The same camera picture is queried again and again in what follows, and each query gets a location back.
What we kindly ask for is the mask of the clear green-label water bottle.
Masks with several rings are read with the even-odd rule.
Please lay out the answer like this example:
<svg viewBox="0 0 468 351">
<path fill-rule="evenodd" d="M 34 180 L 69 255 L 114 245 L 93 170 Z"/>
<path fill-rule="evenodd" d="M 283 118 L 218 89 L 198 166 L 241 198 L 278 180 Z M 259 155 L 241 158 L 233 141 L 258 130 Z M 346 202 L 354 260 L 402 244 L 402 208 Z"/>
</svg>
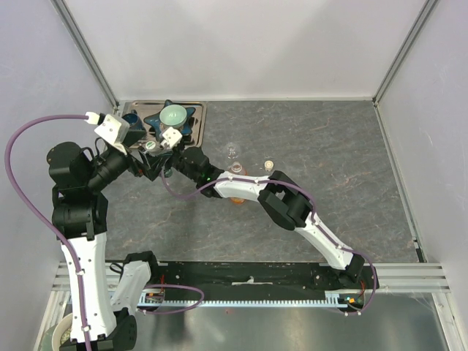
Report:
<svg viewBox="0 0 468 351">
<path fill-rule="evenodd" d="M 166 153 L 170 150 L 163 150 L 160 148 L 160 144 L 158 144 L 155 141 L 147 141 L 145 145 L 143 146 L 143 154 L 149 154 L 151 156 L 157 156 L 163 153 Z"/>
</svg>

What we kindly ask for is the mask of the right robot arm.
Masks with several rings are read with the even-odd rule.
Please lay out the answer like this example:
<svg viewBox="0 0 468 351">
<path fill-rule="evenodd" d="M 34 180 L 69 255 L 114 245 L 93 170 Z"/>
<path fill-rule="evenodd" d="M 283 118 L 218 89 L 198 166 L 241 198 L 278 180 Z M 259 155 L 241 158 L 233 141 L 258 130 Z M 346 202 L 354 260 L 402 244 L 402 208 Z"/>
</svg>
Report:
<svg viewBox="0 0 468 351">
<path fill-rule="evenodd" d="M 197 147 L 174 152 L 163 170 L 171 168 L 193 181 L 197 192 L 206 197 L 238 198 L 260 204 L 276 225 L 300 234 L 325 258 L 335 269 L 340 286 L 353 287 L 361 280 L 363 255 L 338 239 L 319 217 L 312 196 L 285 173 L 276 170 L 254 177 L 222 170 L 212 165 Z"/>
</svg>

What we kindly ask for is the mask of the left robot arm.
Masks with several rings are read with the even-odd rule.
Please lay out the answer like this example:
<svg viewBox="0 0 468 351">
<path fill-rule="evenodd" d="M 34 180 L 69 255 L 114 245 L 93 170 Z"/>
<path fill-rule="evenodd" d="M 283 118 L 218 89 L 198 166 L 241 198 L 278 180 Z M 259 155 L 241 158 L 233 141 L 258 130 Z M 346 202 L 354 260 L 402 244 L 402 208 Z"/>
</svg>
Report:
<svg viewBox="0 0 468 351">
<path fill-rule="evenodd" d="M 53 226 L 66 238 L 72 298 L 72 330 L 61 350 L 132 350 L 137 340 L 136 310 L 145 287 L 161 278 L 153 252 L 128 254 L 115 292 L 107 285 L 107 198 L 102 190 L 125 172 L 126 157 L 105 152 L 89 159 L 84 148 L 60 143 L 47 155 L 53 188 Z"/>
</svg>

